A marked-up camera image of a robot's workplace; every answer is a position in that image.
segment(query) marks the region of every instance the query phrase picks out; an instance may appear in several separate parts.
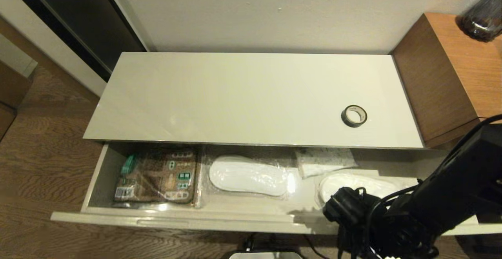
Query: wooden cabinet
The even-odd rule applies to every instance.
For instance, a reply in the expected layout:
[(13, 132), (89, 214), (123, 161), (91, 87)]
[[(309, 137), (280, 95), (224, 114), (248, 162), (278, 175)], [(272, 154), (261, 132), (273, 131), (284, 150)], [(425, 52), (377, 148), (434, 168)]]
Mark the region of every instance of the wooden cabinet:
[(502, 38), (471, 39), (455, 17), (423, 14), (392, 53), (429, 148), (453, 143), (502, 113)]

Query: brown package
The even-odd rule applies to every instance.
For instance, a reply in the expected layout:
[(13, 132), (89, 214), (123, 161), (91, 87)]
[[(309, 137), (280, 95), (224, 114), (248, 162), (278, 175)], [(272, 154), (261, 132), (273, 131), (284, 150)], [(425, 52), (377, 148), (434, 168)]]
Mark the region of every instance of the brown package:
[(118, 202), (191, 203), (195, 192), (197, 152), (156, 148), (135, 156), (135, 168), (119, 178)]

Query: black cord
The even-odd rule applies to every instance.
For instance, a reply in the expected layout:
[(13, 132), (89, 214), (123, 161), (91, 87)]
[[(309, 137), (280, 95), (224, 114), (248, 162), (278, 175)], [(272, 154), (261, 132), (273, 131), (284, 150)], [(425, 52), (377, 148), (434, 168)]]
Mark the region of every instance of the black cord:
[(392, 203), (394, 203), (395, 200), (396, 200), (396, 198), (387, 201), (386, 203), (384, 203), (384, 206), (389, 207), (390, 205), (392, 205)]
[(359, 252), (361, 251), (359, 248), (359, 246), (356, 246), (355, 245), (355, 235), (352, 234), (350, 236), (350, 246), (351, 246), (351, 250), (350, 250), (350, 259), (357, 259), (357, 254), (359, 254)]
[(324, 256), (323, 254), (319, 253), (319, 251), (317, 251), (317, 250), (314, 248), (314, 244), (312, 244), (312, 241), (310, 241), (310, 238), (309, 238), (306, 234), (304, 234), (303, 236), (305, 236), (305, 239), (306, 239), (306, 240), (307, 240), (307, 242), (309, 243), (310, 248), (312, 248), (312, 251), (313, 251), (315, 254), (317, 254), (317, 256), (319, 256), (319, 257), (321, 257), (321, 258), (323, 258), (323, 259), (329, 259), (329, 257)]
[(369, 244), (369, 230), (370, 230), (370, 227), (371, 227), (371, 219), (373, 217), (373, 213), (377, 210), (377, 208), (380, 205), (382, 205), (382, 203), (387, 202), (391, 198), (394, 198), (396, 196), (400, 196), (400, 195), (402, 195), (404, 193), (408, 193), (408, 192), (414, 191), (417, 187), (418, 187), (418, 184), (416, 186), (412, 186), (412, 187), (409, 187), (409, 188), (397, 191), (395, 193), (389, 194), (389, 195), (385, 196), (384, 198), (382, 198), (381, 200), (379, 200), (377, 203), (373, 204), (373, 206), (371, 207), (371, 210), (369, 211), (369, 214), (368, 214), (368, 216), (366, 218), (366, 226), (364, 227), (364, 252), (369, 252), (369, 247), (370, 247), (370, 244)]
[(347, 245), (351, 245), (352, 243), (347, 243), (348, 233), (343, 225), (338, 226), (338, 236), (337, 236), (337, 248), (338, 248), (338, 259), (342, 259), (342, 255), (344, 255), (344, 248)]
[(356, 188), (355, 190), (357, 190), (357, 191), (362, 190), (362, 194), (360, 195), (361, 199), (366, 196), (366, 188), (360, 187), (360, 188)]
[[(446, 155), (445, 159), (443, 159), (443, 161), (441, 162), (441, 164), (438, 166), (438, 168), (436, 169), (436, 171), (438, 171), (447, 161), (449, 161), (450, 157), (452, 157), (455, 152), (457, 152), (459, 150), (459, 148), (461, 148), (465, 143), (466, 141), (468, 141), (473, 135), (475, 135), (475, 133), (481, 129), (483, 126), (487, 125), (487, 124), (490, 124), (490, 123), (493, 123), (495, 121), (500, 121), (502, 120), (502, 114), (498, 114), (498, 115), (495, 115), (495, 116), (491, 116), (489, 118), (487, 118), (486, 120), (484, 121), (481, 121), (479, 124), (475, 125), (475, 127), (473, 127), (469, 132), (466, 133), (466, 135), (464, 135), (462, 137), (462, 139), (460, 139), (457, 144), (453, 147), (452, 150), (450, 150), (450, 152), (448, 153), (448, 155)], [(370, 239), (369, 239), (369, 233), (370, 233), (370, 228), (371, 228), (371, 220), (373, 219), (373, 213), (376, 211), (376, 209), (384, 204), (386, 206), (392, 204), (392, 201), (389, 201), (391, 198), (394, 198), (396, 196), (400, 196), (404, 193), (408, 193), (408, 192), (411, 192), (411, 191), (414, 191), (416, 189), (416, 187), (418, 187), (420, 184), (416, 185), (416, 186), (412, 186), (410, 188), (407, 188), (407, 189), (403, 189), (403, 190), (400, 190), (398, 192), (395, 192), (395, 193), (392, 193), (390, 194), (389, 196), (386, 196), (384, 198), (382, 198), (381, 200), (379, 200), (377, 203), (375, 203), (373, 205), (373, 207), (371, 208), (371, 211), (369, 211), (369, 214), (367, 215), (367, 218), (366, 218), (366, 226), (364, 227), (364, 252), (369, 252), (370, 251)]]
[(255, 234), (256, 232), (252, 232), (246, 239), (246, 241), (244, 241), (244, 250), (246, 251), (251, 251), (255, 248)]

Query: open drawer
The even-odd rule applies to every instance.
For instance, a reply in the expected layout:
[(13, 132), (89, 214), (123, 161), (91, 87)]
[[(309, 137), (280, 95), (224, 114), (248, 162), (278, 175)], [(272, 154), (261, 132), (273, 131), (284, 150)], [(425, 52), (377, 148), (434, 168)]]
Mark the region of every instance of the open drawer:
[[(294, 148), (272, 146), (206, 145), (212, 155), (240, 154), (273, 157), (287, 167), (296, 186), (287, 200), (269, 197), (236, 196), (204, 192), (201, 207), (158, 204), (155, 209), (124, 209), (113, 207), (115, 185), (120, 168), (136, 143), (110, 142), (103, 146), (82, 209), (77, 213), (54, 212), (56, 221), (154, 227), (205, 229), (240, 232), (278, 232), (336, 234), (337, 224), (328, 222), (316, 201), (320, 177), (302, 180), (295, 166)], [(370, 150), (356, 149), (353, 155), (360, 168), (356, 173), (380, 175), (400, 180), (402, 177), (425, 178), (434, 171), (446, 152), (432, 150)], [(502, 232), (502, 224), (479, 224), (476, 217), (450, 230), (446, 235)]]

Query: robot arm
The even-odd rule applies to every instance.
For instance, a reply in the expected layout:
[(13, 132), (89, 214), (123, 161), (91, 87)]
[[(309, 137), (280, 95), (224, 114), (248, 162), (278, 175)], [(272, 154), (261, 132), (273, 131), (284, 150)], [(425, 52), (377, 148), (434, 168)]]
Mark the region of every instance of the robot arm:
[(323, 213), (340, 224), (339, 248), (354, 258), (433, 258), (438, 236), (476, 213), (502, 211), (502, 125), (489, 125), (500, 119), (473, 128), (414, 187), (383, 199), (364, 188), (338, 190)]

